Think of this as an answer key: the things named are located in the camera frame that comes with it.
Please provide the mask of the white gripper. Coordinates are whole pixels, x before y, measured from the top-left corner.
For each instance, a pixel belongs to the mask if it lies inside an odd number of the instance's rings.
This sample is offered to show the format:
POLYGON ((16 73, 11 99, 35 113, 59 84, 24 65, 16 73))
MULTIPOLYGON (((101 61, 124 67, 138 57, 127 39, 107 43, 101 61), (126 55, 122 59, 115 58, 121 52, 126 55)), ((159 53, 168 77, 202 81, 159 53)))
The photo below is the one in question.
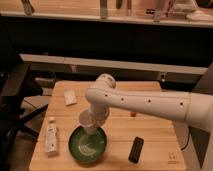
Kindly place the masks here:
POLYGON ((104 105, 91 104, 89 107, 89 114, 92 122, 96 127, 101 127, 105 124, 109 116, 110 110, 104 105))

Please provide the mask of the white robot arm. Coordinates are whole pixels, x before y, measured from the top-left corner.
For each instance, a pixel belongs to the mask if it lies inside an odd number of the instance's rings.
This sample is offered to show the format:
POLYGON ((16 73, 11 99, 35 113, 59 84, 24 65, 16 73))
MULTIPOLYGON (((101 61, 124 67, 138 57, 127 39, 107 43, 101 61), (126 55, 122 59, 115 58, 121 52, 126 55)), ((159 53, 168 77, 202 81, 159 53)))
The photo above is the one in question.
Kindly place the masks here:
POLYGON ((143 113, 210 133, 202 171, 213 171, 213 95, 193 92, 124 91, 115 88, 116 81, 109 74, 101 74, 87 89, 90 115, 100 123, 109 108, 143 113))

